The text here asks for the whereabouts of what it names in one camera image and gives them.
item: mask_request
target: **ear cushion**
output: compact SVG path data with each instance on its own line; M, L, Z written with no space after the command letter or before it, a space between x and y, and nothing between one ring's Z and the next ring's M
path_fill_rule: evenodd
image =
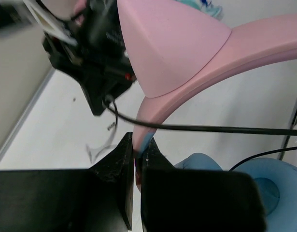
M258 184L267 208L268 232L297 232L297 167L277 159L261 158L250 160L234 171L247 173Z
M175 165L180 169L222 171L221 167L208 155L194 153Z

